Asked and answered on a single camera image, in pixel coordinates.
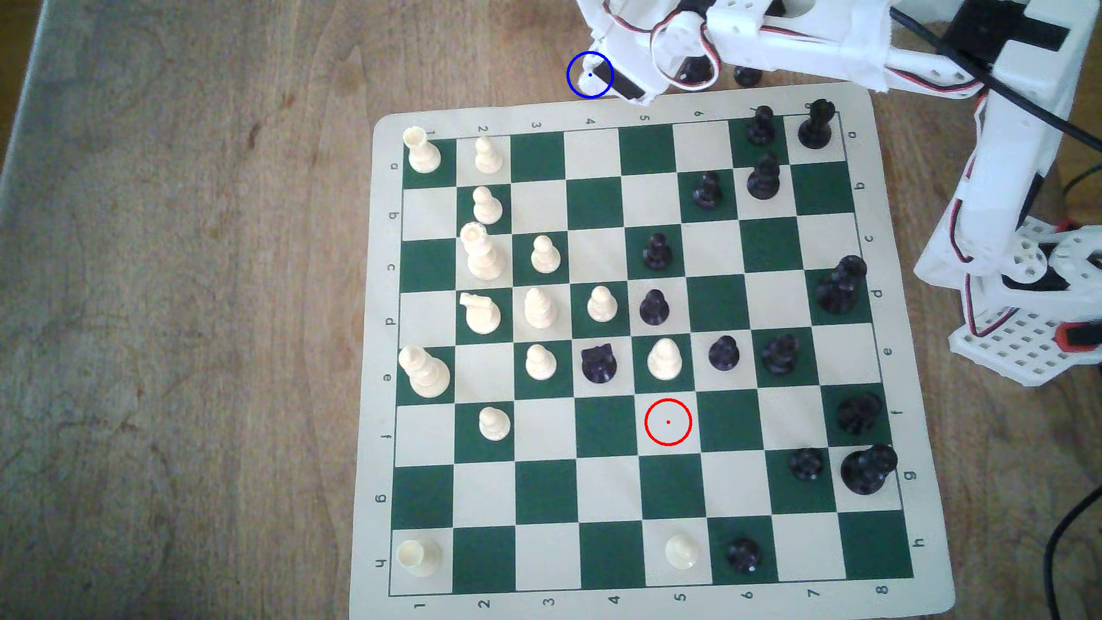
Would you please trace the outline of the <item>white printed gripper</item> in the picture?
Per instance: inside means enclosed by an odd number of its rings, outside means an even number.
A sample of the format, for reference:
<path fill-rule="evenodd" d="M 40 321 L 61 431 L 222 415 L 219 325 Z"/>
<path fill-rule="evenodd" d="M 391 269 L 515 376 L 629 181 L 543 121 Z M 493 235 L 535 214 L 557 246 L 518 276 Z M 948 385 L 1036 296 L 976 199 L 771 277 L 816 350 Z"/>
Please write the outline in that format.
<path fill-rule="evenodd" d="M 588 52 L 602 55 L 599 78 L 616 97 L 655 97 L 657 83 L 667 80 L 653 68 L 650 34 L 671 13 L 678 1 L 576 1 L 588 28 Z"/>

